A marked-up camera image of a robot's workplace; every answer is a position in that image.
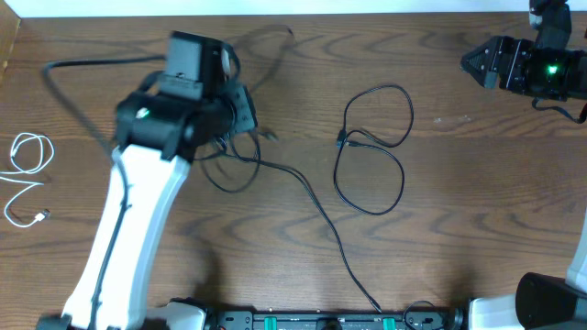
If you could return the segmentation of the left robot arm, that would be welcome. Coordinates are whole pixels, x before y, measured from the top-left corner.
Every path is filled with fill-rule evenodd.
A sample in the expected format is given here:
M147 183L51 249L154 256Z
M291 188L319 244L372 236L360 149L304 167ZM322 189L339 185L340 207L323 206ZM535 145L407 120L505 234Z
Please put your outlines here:
M58 315L40 329L203 329L204 308L174 299L149 308L150 274L172 204L206 143L252 132L254 105L225 41L175 31L165 67L116 108L103 147L113 167L83 274Z

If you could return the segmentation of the black cable barrel plug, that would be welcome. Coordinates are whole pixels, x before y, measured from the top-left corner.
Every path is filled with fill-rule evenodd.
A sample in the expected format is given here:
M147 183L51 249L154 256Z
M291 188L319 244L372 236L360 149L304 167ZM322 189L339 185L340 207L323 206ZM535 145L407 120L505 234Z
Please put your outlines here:
M254 145L254 148L255 148L252 157L247 158L247 157L241 156L237 151L236 145L235 145L232 137L220 137L217 141L217 147L216 147L215 153L208 155L208 156L205 156L200 159L195 159L195 161L199 163L201 171L204 174L204 176L206 177L206 179L221 192L236 194L236 193L244 192L245 190L247 190L250 187L250 185L252 183L254 183L254 181L257 179L257 177L259 175L261 167L265 167L265 168L269 168L269 169L273 169L273 170L277 170L277 171L282 171L282 172L285 172L285 173L292 175L296 180L298 180L302 184L302 187L304 188L308 197L310 198L310 200L312 201L312 203L316 207L317 211L320 213L320 215L326 221L327 226L330 228L332 234L334 235L334 238L335 238L336 243L338 245L338 251L339 251L341 260L342 260L343 265L344 265L348 275L350 276L351 280L354 282L354 284L357 286L357 288L360 290L360 292L365 296L365 298L367 299L369 304L372 306L372 308L378 314L381 314L382 307L380 306L380 304L376 301L375 298L373 298L368 293L367 289L362 285L360 280L355 276L354 272L352 271L352 269L349 265L348 259L346 257L346 254L345 254L345 251L343 248L343 243L340 239L338 231L337 231L334 223L332 222L332 220L328 216L326 210L324 209L324 207L320 203L318 197L316 196L316 193L314 192L309 180L303 175L302 172L300 172L299 170L297 170L293 167L263 160L262 156L261 156L261 148L260 148L260 142L259 142L258 137L253 133L249 133L249 137L251 138L253 145ZM210 173L206 167L206 163L209 160L216 160L216 159L220 159L220 158L238 160L242 163L252 163L255 165L255 168L254 168L253 172L251 173L251 176L248 178L248 180L242 186L240 186L237 189L229 190L229 189L225 188L224 186L220 185L217 181L215 181L210 176Z

